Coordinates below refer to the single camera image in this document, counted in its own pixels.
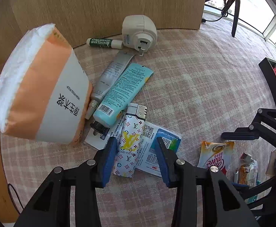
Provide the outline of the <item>patterned white lighter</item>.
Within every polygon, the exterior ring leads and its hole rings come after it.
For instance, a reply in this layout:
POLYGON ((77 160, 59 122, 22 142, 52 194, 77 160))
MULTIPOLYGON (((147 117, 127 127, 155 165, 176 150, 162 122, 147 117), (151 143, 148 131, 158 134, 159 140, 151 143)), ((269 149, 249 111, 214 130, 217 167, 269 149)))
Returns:
POLYGON ((147 108, 137 103, 128 105, 118 143, 113 174, 132 178, 139 158, 147 108))

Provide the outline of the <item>yellow snack wrapper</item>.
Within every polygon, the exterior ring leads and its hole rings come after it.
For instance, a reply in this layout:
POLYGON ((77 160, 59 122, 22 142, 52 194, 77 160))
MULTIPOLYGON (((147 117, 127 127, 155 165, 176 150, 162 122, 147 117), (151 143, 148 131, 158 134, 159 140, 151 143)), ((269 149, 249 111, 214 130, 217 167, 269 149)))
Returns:
POLYGON ((239 167, 234 173, 234 183, 255 187, 258 177, 258 163, 251 154, 242 153, 239 167))

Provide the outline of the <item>light blue cream tube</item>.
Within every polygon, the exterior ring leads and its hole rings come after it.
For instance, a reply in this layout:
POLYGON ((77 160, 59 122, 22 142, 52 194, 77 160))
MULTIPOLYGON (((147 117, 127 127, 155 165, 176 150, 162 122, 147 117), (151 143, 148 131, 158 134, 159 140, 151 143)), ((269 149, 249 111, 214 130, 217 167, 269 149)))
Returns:
POLYGON ((152 74, 151 69, 131 63, 98 105, 91 128, 100 134, 111 128, 152 74))

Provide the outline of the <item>coffee mate sachet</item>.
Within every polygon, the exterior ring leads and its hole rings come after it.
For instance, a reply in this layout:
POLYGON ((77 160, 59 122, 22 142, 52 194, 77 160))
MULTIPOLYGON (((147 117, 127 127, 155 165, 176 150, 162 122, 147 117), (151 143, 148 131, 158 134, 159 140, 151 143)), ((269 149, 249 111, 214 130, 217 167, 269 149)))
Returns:
POLYGON ((216 166, 225 175, 231 162, 234 142, 215 143, 202 141, 197 167, 208 169, 216 166))

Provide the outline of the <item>black storage tray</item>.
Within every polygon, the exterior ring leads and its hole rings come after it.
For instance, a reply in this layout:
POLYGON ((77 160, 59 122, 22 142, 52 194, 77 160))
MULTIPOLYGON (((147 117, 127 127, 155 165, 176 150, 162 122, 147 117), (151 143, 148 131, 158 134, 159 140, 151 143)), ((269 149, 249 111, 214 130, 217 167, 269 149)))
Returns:
POLYGON ((260 67, 276 106, 276 61, 270 58, 264 58, 258 66, 260 67))

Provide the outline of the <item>orange white tissue pack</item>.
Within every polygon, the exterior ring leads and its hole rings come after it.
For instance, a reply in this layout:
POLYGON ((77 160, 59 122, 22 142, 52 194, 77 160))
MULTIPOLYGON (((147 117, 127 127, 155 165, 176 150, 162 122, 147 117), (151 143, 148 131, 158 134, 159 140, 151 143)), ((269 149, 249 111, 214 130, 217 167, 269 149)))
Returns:
POLYGON ((0 74, 0 132, 76 144, 91 92, 92 84, 73 47, 55 24, 29 30, 0 74))

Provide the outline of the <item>silver cream tube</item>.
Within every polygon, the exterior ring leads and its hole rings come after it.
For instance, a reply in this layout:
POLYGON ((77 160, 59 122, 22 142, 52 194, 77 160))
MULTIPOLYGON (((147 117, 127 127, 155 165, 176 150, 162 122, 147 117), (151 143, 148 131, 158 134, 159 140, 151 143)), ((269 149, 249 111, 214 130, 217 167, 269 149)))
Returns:
POLYGON ((119 51, 113 61, 103 71, 91 93, 85 119, 89 120, 91 118, 98 105, 102 102, 134 56, 135 54, 133 53, 119 51))

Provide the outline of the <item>green white lip balm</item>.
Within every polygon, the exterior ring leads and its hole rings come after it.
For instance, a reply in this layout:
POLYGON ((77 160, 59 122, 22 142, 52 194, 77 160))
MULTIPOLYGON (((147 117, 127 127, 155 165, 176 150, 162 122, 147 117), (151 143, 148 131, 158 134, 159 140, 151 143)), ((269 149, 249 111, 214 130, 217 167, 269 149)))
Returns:
POLYGON ((90 47, 103 47, 103 48, 112 48, 112 49, 123 49, 122 40, 112 40, 108 38, 99 39, 99 38, 88 38, 86 44, 90 47))

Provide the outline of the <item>white round device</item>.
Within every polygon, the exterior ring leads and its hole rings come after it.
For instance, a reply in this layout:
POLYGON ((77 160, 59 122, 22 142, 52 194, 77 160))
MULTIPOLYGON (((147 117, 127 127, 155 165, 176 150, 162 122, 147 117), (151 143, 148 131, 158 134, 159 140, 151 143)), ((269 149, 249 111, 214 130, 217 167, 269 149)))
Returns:
POLYGON ((122 24, 123 45, 143 56, 157 43, 157 28, 146 15, 129 15, 122 24))

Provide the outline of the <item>wooden cabinet panel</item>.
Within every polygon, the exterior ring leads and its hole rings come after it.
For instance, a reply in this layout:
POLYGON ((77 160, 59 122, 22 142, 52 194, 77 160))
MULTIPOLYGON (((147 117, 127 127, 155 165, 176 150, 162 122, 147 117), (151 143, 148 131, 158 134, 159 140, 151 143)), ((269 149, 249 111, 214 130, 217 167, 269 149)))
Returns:
POLYGON ((198 29, 205 0, 0 0, 0 73, 30 29, 54 23, 72 47, 89 37, 121 33, 128 15, 143 14, 158 29, 198 29))

